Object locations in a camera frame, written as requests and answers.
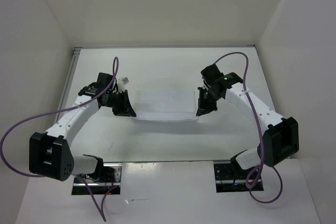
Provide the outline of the white skirt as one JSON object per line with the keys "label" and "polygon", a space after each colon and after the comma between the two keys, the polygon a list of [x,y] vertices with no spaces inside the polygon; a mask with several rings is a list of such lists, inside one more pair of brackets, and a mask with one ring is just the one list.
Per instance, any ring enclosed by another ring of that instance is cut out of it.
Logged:
{"label": "white skirt", "polygon": [[154,122],[197,121],[193,89],[138,90],[133,104],[136,119]]}

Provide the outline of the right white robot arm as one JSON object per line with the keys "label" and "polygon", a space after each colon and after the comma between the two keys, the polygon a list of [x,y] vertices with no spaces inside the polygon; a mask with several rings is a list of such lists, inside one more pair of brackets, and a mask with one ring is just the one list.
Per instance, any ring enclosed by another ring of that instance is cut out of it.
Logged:
{"label": "right white robot arm", "polygon": [[261,99],[244,87],[236,73],[223,74],[212,64],[201,71],[203,87],[199,87],[196,115],[217,110],[217,101],[224,99],[234,105],[249,120],[258,123],[262,143],[231,158],[230,172],[243,178],[250,168],[264,164],[273,167],[299,150],[298,122],[272,110]]}

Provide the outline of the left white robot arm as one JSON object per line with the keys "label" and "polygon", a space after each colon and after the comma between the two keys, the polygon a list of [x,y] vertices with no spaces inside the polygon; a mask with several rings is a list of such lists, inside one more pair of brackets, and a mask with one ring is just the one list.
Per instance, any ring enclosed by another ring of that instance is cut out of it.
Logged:
{"label": "left white robot arm", "polygon": [[70,147],[86,122],[100,108],[111,108],[115,116],[135,117],[125,85],[127,77],[116,79],[99,73],[96,82],[82,88],[70,111],[43,133],[29,139],[29,171],[59,181],[71,175],[86,175],[93,182],[104,177],[103,159],[84,154],[73,157]]}

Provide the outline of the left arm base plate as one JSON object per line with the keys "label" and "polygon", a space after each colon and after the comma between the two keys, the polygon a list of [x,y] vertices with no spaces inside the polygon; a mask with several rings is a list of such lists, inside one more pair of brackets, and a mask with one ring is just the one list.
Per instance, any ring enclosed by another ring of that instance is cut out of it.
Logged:
{"label": "left arm base plate", "polygon": [[103,172],[100,177],[93,177],[93,174],[81,174],[82,179],[74,178],[71,194],[73,196],[89,195],[84,183],[92,191],[93,195],[103,196],[119,195],[121,190],[122,163],[104,163]]}

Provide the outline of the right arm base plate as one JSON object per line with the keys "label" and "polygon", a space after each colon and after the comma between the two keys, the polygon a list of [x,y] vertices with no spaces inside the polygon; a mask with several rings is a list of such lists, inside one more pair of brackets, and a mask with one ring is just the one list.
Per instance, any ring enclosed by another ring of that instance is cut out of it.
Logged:
{"label": "right arm base plate", "polygon": [[246,187],[246,177],[252,170],[234,172],[229,162],[214,162],[214,177],[217,193],[236,193],[249,191]]}

